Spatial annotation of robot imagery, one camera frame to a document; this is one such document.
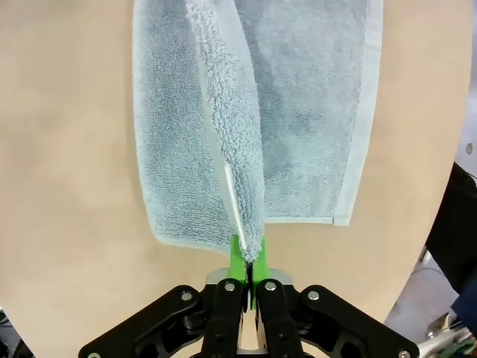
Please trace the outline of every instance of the beige surface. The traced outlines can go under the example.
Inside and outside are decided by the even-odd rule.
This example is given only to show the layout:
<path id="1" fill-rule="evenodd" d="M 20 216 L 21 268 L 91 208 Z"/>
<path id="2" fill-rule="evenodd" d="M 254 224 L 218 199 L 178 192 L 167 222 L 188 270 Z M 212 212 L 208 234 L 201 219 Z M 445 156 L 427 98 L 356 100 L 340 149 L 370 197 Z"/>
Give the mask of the beige surface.
<path id="1" fill-rule="evenodd" d="M 351 226 L 267 227 L 271 265 L 298 287 L 321 283 L 378 319 L 389 312 L 457 148 L 471 6 L 386 0 Z M 148 229 L 134 159 L 131 11 L 132 0 L 0 1 L 0 304 L 38 358 L 75 357 L 171 287 L 201 288 L 227 264 L 160 245 Z"/>

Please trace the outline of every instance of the towel hem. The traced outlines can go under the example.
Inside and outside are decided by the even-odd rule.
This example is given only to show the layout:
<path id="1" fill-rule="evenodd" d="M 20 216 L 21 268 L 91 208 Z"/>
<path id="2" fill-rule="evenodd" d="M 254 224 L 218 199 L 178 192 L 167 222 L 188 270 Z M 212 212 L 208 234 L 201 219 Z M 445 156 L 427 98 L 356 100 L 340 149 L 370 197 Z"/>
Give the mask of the towel hem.
<path id="1" fill-rule="evenodd" d="M 332 218 L 332 223 L 336 226 L 347 226 L 350 224 L 356 196 L 358 195 L 361 174 L 366 161 L 367 149 L 370 144 L 379 85 L 383 30 L 382 18 L 383 0 L 369 0 L 364 29 L 361 93 L 356 111 L 356 123 L 347 166 Z"/>

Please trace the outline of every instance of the towel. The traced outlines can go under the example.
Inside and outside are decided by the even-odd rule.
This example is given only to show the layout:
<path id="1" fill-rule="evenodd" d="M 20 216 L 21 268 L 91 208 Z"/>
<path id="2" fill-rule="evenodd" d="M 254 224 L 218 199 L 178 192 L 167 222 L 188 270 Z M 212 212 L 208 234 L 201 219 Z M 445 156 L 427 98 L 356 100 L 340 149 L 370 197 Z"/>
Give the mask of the towel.
<path id="1" fill-rule="evenodd" d="M 227 250 L 241 222 L 252 261 L 264 222 L 349 224 L 376 103 L 382 0 L 134 7 L 136 153 L 156 238 Z"/>

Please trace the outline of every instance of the bolt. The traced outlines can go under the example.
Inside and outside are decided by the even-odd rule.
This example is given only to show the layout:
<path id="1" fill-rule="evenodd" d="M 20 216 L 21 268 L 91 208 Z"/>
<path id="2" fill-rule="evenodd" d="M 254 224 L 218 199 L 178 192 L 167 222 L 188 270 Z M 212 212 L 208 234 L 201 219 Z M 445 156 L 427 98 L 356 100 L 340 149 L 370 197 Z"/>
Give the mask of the bolt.
<path id="1" fill-rule="evenodd" d="M 192 293 L 191 292 L 184 292 L 182 294 L 182 296 L 180 296 L 182 298 L 182 301 L 190 301 L 192 299 Z"/>
<path id="2" fill-rule="evenodd" d="M 236 289 L 236 285 L 234 285 L 234 284 L 231 283 L 231 282 L 227 282 L 227 283 L 225 284 L 224 288 L 225 288 L 226 291 L 231 292 L 231 291 L 233 291 L 234 289 Z"/>
<path id="3" fill-rule="evenodd" d="M 320 298 L 320 294 L 316 291 L 310 291 L 308 292 L 308 298 L 312 301 L 316 301 L 318 298 Z"/>
<path id="4" fill-rule="evenodd" d="M 411 358 L 411 354 L 407 351 L 400 351 L 399 358 Z"/>
<path id="5" fill-rule="evenodd" d="M 265 284 L 265 289 L 267 291 L 275 291 L 275 289 L 277 288 L 277 285 L 271 281 L 268 281 L 266 284 Z"/>

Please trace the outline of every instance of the wooden table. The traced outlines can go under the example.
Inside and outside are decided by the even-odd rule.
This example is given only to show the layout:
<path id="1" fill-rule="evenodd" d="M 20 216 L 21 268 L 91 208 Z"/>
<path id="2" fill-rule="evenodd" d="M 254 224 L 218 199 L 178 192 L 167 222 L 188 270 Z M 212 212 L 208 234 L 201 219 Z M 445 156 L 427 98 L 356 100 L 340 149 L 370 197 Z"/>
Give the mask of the wooden table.
<path id="1" fill-rule="evenodd" d="M 134 152 L 132 5 L 0 2 L 0 304 L 38 358 L 76 357 L 173 286 L 201 288 L 227 265 L 221 254 L 161 245 L 148 228 Z M 386 317 L 458 146 L 472 28 L 470 0 L 385 1 L 351 226 L 266 228 L 271 266 L 297 287 L 321 283 Z M 244 334 L 250 345 L 253 329 Z"/>

